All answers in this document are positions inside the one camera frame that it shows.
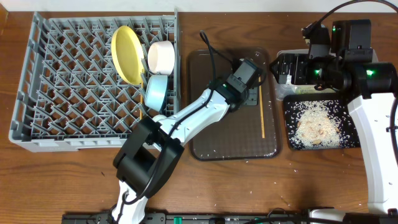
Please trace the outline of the long wooden chopstick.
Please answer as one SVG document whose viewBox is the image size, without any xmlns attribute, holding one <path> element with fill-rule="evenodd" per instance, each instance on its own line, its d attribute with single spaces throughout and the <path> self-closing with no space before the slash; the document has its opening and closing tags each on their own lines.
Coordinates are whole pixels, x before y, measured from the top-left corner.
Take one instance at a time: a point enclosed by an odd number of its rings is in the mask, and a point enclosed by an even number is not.
<svg viewBox="0 0 398 224">
<path fill-rule="evenodd" d="M 261 136 L 263 139 L 266 138 L 265 127 L 264 127 L 264 110 L 263 110 L 263 101 L 262 101 L 262 84 L 259 85 L 259 106 L 260 106 L 260 117 L 261 117 Z"/>
</svg>

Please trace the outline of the white paper cup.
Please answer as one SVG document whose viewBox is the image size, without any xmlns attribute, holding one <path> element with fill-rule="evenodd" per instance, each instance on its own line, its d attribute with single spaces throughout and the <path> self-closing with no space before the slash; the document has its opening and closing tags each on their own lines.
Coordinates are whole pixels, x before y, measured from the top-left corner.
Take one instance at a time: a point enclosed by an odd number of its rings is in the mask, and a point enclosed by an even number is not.
<svg viewBox="0 0 398 224">
<path fill-rule="evenodd" d="M 153 119 L 153 121 L 154 122 L 159 122 L 160 120 L 163 120 L 163 119 L 166 119 L 167 117 L 165 116 L 165 115 L 162 115 L 162 114 L 158 114 L 158 115 L 156 115 L 156 116 L 154 116 L 152 119 Z"/>
</svg>

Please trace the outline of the light blue bowl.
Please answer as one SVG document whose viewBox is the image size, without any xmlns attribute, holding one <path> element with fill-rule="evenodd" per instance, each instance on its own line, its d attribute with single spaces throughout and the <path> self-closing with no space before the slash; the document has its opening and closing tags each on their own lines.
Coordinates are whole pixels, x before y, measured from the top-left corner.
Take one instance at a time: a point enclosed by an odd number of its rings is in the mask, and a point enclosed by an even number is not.
<svg viewBox="0 0 398 224">
<path fill-rule="evenodd" d="M 164 107 L 167 86 L 167 75 L 152 75 L 147 84 L 144 104 L 150 109 L 160 112 Z"/>
</svg>

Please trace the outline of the white pink bowl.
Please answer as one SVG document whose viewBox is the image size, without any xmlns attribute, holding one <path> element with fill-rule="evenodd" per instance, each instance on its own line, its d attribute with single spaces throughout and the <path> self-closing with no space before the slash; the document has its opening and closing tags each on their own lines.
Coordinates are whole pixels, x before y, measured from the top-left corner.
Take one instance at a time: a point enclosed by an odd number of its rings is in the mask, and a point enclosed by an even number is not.
<svg viewBox="0 0 398 224">
<path fill-rule="evenodd" d="M 152 73 L 171 75 L 175 65 L 173 44 L 168 40 L 154 42 L 149 48 L 147 62 Z"/>
</svg>

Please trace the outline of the yellow plate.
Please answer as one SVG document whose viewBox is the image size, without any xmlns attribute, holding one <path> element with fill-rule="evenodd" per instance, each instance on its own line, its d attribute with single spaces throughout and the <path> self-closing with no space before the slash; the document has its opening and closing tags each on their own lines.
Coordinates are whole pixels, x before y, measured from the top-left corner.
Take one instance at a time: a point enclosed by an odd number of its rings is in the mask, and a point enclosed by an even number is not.
<svg viewBox="0 0 398 224">
<path fill-rule="evenodd" d="M 136 33 L 128 26 L 119 27 L 111 39 L 111 56 L 119 76 L 128 84 L 140 85 L 144 73 L 144 53 Z"/>
</svg>

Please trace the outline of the short wooden chopstick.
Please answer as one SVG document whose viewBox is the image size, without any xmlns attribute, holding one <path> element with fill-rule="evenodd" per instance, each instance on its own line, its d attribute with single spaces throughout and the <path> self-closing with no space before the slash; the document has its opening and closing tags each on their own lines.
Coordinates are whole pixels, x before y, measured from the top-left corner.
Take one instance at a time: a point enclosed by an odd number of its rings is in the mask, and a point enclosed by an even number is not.
<svg viewBox="0 0 398 224">
<path fill-rule="evenodd" d="M 140 120 L 143 118 L 143 110 L 144 109 L 142 109 L 142 106 L 143 106 L 143 101 L 144 101 L 144 89 L 143 89 L 143 87 L 144 87 L 144 83 L 143 83 L 143 81 L 141 81 L 141 87 L 140 87 L 140 89 L 139 89 L 139 93 L 140 93 L 140 105 L 141 105 L 141 107 L 140 107 L 140 112 L 139 112 L 139 117 L 140 117 Z"/>
</svg>

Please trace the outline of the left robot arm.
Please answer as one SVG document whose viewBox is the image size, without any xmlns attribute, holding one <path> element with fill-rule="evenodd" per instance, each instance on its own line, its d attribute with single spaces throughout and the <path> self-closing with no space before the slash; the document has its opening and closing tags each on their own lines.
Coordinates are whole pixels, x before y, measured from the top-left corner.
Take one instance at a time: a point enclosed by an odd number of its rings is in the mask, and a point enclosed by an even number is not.
<svg viewBox="0 0 398 224">
<path fill-rule="evenodd" d="M 111 223 L 140 223 L 149 198 L 169 180 L 184 146 L 207 126 L 238 110 L 265 71 L 250 59 L 236 60 L 232 74 L 215 78 L 193 103 L 169 117 L 144 118 L 113 161 L 120 193 Z"/>
</svg>

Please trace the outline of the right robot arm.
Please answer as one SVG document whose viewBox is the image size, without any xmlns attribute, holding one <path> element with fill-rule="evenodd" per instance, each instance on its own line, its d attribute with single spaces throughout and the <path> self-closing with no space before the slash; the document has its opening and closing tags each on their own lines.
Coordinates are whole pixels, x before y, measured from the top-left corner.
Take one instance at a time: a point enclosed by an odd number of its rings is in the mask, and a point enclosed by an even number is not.
<svg viewBox="0 0 398 224">
<path fill-rule="evenodd" d="M 310 86 L 308 100 L 341 100 L 356 128 L 368 182 L 368 213 L 315 208 L 302 223 L 397 222 L 397 70 L 378 62 L 368 19 L 303 29 L 308 50 L 285 50 L 270 64 L 280 86 Z"/>
</svg>

